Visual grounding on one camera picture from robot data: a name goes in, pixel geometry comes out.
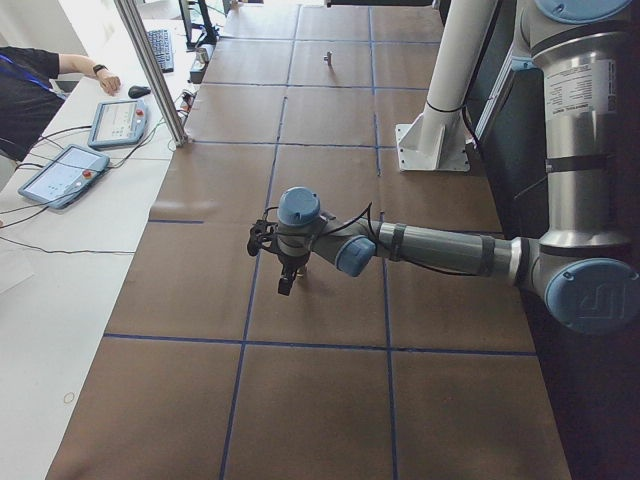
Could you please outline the operator forearm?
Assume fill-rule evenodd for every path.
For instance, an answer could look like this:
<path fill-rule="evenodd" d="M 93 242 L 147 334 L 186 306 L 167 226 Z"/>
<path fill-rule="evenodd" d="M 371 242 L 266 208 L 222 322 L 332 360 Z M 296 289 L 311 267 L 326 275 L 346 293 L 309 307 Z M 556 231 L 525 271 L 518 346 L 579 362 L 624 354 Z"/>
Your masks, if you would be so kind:
<path fill-rule="evenodd" d="M 104 65 L 84 55 L 59 54 L 58 60 L 60 74 L 81 73 L 85 76 L 97 77 L 99 73 L 106 70 Z"/>

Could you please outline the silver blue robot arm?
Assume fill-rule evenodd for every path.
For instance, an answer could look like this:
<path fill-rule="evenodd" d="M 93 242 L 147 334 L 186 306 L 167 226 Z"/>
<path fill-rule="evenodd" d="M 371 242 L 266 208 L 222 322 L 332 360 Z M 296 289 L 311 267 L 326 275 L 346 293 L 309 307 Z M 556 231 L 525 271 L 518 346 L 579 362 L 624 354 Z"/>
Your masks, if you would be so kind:
<path fill-rule="evenodd" d="M 369 212 L 340 222 L 315 192 L 290 188 L 276 221 L 254 233 L 249 248 L 278 257 L 280 294 L 290 292 L 312 255 L 353 277 L 377 256 L 441 274 L 500 278 L 538 295 L 558 322 L 584 334 L 609 333 L 638 317 L 639 274 L 625 260 L 630 242 L 610 210 L 628 1 L 517 4 L 505 67 L 543 75 L 549 225 L 540 238 L 512 240 L 453 227 L 485 202 L 459 174 L 467 168 L 464 138 L 471 133 L 464 95 L 497 11 L 494 1 L 451 4 L 424 110 L 396 128 L 400 170 L 432 174 L 423 212 L 440 215 L 439 228 L 375 221 Z"/>

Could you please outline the operator hand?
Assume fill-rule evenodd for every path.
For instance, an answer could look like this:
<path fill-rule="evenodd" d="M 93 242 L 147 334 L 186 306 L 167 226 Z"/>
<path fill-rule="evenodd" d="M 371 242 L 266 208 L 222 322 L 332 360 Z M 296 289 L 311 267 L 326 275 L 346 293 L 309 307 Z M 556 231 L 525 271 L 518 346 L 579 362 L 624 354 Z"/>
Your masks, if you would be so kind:
<path fill-rule="evenodd" d="M 108 95 L 115 95 L 121 88 L 120 78 L 107 69 L 98 71 L 96 73 L 96 78 L 103 91 Z"/>

